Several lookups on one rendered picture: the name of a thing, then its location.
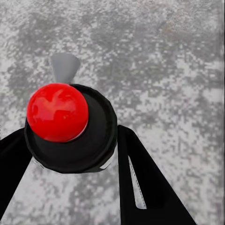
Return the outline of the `pesticide atomizer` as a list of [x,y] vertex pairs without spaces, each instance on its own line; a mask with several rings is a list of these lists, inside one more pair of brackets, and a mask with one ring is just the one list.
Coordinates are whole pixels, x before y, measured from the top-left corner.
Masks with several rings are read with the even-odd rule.
[[67,52],[51,54],[56,83],[33,93],[24,135],[42,166],[62,174],[97,173],[113,161],[118,121],[112,105],[91,87],[71,84],[81,63]]

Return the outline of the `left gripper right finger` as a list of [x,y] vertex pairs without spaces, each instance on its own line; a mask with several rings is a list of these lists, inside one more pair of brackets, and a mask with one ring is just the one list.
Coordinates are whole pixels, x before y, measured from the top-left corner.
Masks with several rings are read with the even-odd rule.
[[[188,210],[132,129],[118,125],[117,151],[121,225],[195,225]],[[136,206],[128,157],[131,157],[146,209]]]

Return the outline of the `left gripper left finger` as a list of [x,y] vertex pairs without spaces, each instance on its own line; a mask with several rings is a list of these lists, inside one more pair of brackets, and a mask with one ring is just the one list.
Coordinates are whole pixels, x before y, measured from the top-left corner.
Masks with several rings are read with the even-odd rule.
[[24,128],[0,140],[0,221],[32,156],[27,147]]

